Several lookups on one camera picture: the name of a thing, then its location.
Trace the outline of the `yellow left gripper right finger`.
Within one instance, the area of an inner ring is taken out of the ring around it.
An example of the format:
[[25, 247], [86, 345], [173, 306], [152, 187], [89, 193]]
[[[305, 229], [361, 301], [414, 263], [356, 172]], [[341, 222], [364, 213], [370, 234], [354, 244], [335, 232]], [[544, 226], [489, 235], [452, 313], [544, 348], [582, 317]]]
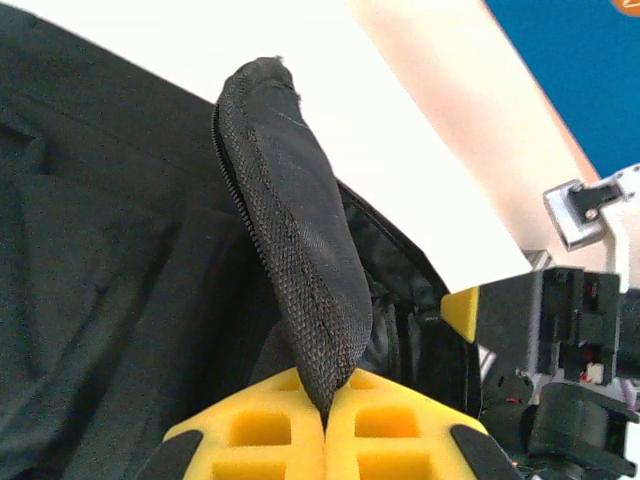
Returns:
[[521, 479], [475, 418], [358, 369], [339, 389], [325, 437], [327, 479]]

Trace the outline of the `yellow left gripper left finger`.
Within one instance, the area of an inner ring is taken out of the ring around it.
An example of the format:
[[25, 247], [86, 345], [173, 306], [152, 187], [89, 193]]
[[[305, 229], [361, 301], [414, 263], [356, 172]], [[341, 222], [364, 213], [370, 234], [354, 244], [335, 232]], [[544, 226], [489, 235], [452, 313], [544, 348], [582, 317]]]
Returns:
[[324, 430], [297, 370], [174, 425], [139, 479], [323, 479]]

